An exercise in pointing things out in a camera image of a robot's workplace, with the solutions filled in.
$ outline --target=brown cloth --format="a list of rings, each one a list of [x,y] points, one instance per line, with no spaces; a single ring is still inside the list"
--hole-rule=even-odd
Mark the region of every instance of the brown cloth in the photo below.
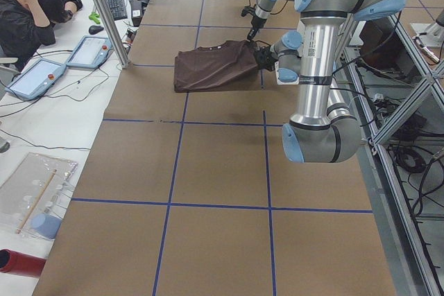
[[[257,74],[254,50],[254,44],[244,40],[180,51],[174,62],[174,90],[191,92],[217,88]]]

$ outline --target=white desk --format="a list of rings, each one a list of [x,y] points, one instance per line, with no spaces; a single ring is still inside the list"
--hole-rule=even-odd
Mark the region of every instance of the white desk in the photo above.
[[[92,0],[82,0],[82,2],[84,5],[83,9],[76,13],[70,22],[56,26],[55,36],[57,42],[52,46],[42,47],[38,51],[39,53],[65,49],[72,50],[82,36],[89,35],[89,26],[95,24],[88,19],[94,4]],[[124,22],[128,23],[128,19],[116,22],[122,37],[127,29],[127,25]],[[106,36],[106,32],[102,31],[97,36]],[[48,54],[44,55],[44,57],[57,62],[64,62],[68,55],[68,53],[59,55]],[[29,64],[32,64],[36,59],[31,60]],[[109,78],[99,85],[83,102],[76,102],[67,97],[41,98],[36,104],[22,112],[0,118],[2,122],[0,129],[23,137],[37,145],[90,148],[101,124],[103,111],[108,105],[121,71],[116,55],[112,54],[101,69],[109,75]],[[80,81],[56,95],[66,94],[73,98],[82,99],[93,86],[107,77],[103,72],[97,70],[92,75],[81,80],[89,72],[68,69],[65,75],[50,88],[48,94],[72,82]],[[6,94],[0,101],[0,116],[19,110],[29,104],[29,102],[25,102],[18,105],[2,106],[17,101],[19,100],[13,95]],[[9,137],[4,133],[0,133],[0,135],[10,142],[10,149],[0,154],[0,185],[5,182],[28,153],[41,153],[78,162],[78,168],[70,179],[71,184],[77,184],[89,154],[88,151],[35,148],[20,139]],[[44,241],[0,230],[0,247],[2,249],[10,249],[46,258],[52,244],[52,241]],[[1,294],[2,296],[32,295],[37,281],[37,279],[30,277],[0,274]]]

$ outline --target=hair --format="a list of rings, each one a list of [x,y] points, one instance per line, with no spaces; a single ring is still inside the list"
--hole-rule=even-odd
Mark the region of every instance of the hair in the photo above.
[[[38,2],[50,21],[66,22],[68,20],[62,0],[38,0]]]

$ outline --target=black mouse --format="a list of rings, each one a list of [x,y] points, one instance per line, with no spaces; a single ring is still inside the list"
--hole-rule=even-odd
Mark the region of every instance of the black mouse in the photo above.
[[[102,30],[103,30],[103,27],[102,27],[102,26],[95,26],[95,25],[92,25],[92,26],[90,26],[90,28],[88,29],[88,33],[89,33],[90,35],[95,35],[95,34],[97,34],[97,33],[100,33]]]

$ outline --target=black keyboard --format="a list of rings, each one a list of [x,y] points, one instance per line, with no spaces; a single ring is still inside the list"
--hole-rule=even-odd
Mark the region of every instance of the black keyboard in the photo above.
[[[112,18],[114,20],[126,19],[125,0],[106,0],[108,7],[111,10]]]

